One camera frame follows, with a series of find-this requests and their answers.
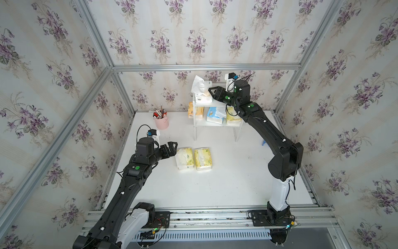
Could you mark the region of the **white tissue box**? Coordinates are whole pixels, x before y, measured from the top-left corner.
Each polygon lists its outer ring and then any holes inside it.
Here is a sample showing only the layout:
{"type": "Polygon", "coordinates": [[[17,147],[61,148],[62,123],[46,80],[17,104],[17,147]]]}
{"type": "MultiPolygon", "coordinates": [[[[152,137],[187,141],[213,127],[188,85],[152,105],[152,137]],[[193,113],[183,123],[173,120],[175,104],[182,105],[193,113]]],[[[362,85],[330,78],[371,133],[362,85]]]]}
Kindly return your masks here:
{"type": "Polygon", "coordinates": [[[213,98],[209,92],[209,88],[212,87],[212,81],[205,81],[203,78],[199,76],[195,76],[191,93],[194,96],[195,102],[197,104],[210,104],[213,101],[213,98]]]}

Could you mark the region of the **yellow green tissue pack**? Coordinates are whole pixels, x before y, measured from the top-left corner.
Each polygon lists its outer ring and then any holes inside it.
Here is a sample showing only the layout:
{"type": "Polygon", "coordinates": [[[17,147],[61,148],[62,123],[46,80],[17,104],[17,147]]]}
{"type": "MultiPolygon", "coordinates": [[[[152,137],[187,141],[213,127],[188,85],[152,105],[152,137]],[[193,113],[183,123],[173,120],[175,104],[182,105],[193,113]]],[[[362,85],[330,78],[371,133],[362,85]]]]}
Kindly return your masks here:
{"type": "Polygon", "coordinates": [[[189,170],[195,167],[194,154],[191,147],[177,149],[175,159],[178,170],[189,170]]]}

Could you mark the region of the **blue tissue pack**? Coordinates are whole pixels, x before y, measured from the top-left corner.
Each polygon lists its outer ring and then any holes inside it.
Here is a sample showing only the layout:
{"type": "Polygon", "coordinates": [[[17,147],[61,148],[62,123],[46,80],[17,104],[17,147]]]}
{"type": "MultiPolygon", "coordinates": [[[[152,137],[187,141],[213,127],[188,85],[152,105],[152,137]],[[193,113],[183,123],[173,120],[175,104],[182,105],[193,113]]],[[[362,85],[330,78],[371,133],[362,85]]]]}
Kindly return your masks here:
{"type": "Polygon", "coordinates": [[[206,120],[211,123],[222,124],[227,114],[222,107],[210,107],[207,112],[206,120]]]}

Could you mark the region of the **orange tissue pack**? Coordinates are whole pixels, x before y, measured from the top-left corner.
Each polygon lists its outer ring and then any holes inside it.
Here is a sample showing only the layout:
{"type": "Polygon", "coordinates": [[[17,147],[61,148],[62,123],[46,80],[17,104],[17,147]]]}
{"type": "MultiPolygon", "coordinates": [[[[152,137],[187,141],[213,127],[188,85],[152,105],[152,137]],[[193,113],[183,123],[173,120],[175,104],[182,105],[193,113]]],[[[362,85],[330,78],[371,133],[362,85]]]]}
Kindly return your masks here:
{"type": "Polygon", "coordinates": [[[193,102],[190,102],[188,105],[188,118],[193,119],[203,119],[204,118],[204,107],[194,107],[193,102]]]}

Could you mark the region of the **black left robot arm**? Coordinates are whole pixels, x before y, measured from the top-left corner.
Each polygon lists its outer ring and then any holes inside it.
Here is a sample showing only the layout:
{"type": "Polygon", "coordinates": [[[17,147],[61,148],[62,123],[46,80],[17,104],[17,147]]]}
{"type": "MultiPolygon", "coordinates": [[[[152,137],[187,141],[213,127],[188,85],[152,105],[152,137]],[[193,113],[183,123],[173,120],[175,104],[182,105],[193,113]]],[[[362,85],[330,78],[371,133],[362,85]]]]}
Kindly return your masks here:
{"type": "Polygon", "coordinates": [[[154,206],[145,203],[144,207],[138,208],[124,224],[133,200],[159,161],[177,154],[177,146],[176,142],[159,145],[153,138],[141,138],[136,144],[135,153],[123,169],[122,180],[107,209],[86,236],[77,237],[73,248],[125,248],[127,239],[147,225],[150,219],[154,219],[154,215],[150,215],[154,206]]]}

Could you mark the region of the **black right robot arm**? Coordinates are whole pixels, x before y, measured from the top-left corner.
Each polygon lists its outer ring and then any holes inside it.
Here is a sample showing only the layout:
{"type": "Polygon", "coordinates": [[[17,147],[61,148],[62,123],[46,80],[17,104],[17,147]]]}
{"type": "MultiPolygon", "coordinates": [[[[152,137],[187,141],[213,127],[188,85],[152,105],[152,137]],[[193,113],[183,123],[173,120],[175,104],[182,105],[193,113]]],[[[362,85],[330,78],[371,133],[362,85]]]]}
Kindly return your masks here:
{"type": "Polygon", "coordinates": [[[261,106],[250,99],[247,81],[238,80],[233,85],[231,90],[217,86],[208,91],[214,100],[233,107],[235,113],[262,137],[274,155],[268,163],[268,170],[274,179],[266,213],[252,214],[251,218],[290,229],[295,223],[295,216],[290,212],[288,197],[296,190],[296,176],[302,164],[304,147],[299,142],[292,142],[269,121],[261,106]]]}

